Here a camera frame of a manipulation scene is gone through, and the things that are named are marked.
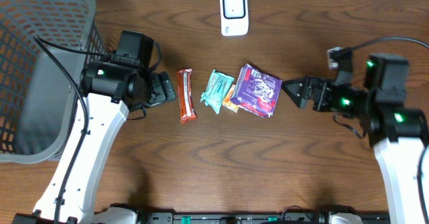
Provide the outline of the orange snack bar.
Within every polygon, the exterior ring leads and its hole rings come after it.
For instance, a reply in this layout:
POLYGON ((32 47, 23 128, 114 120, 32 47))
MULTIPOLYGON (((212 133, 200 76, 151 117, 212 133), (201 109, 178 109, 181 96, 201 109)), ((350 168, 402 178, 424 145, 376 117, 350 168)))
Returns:
POLYGON ((177 86, 178 86, 178 98, 180 104, 180 123, 185 124, 187 121, 196 120, 197 115, 194 111, 194 105, 192 102, 192 81, 191 81, 191 68, 184 68, 178 70, 177 86))

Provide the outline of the purple noodle packet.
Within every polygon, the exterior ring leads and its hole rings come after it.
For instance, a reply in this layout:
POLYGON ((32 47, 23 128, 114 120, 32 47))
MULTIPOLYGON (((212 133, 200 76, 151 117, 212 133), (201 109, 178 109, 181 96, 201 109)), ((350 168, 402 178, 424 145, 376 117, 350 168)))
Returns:
POLYGON ((275 111, 281 85, 280 79, 246 64, 239 73, 231 102, 259 117, 271 117, 275 111))

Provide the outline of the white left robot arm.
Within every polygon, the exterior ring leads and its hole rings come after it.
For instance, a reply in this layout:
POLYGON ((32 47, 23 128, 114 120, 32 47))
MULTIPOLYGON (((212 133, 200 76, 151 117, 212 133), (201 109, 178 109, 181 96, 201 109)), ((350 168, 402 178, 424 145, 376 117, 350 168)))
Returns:
POLYGON ((111 146, 130 112, 175 98, 167 72, 154 73, 138 61, 91 62, 81 74, 82 98, 58 167, 31 214, 14 223, 140 223, 126 204, 95 213, 99 182, 111 146))

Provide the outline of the teal wet wipes pack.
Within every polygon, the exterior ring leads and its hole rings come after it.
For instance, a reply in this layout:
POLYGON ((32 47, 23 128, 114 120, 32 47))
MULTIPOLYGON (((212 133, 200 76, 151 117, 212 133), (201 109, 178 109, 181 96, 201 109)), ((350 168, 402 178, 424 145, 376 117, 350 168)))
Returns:
POLYGON ((234 77, 217 72, 215 69, 211 72, 205 92, 202 93, 200 101, 206 106, 213 108, 216 114, 220 113, 222 102, 226 97, 234 77))

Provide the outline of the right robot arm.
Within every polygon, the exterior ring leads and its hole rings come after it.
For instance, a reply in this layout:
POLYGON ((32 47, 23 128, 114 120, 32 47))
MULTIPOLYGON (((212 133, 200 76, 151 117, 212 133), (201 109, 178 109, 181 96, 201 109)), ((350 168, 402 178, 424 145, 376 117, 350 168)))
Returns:
POLYGON ((409 62, 394 54, 370 54, 364 88, 347 78, 305 76, 282 83, 282 90, 299 108, 313 101, 313 110, 358 119, 381 169, 391 223, 427 223, 428 122, 423 111, 408 109, 406 83, 409 62))

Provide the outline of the small orange tissue pack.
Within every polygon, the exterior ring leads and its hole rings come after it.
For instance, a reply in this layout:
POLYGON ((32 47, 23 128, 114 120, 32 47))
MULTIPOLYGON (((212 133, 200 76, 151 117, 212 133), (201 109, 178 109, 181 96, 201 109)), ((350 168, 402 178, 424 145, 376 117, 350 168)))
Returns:
POLYGON ((234 113, 237 113, 239 111, 239 106, 231 102, 231 97, 235 92, 235 87, 236 85, 234 84, 231 85, 231 88, 229 89, 227 95, 223 99, 222 106, 234 113))

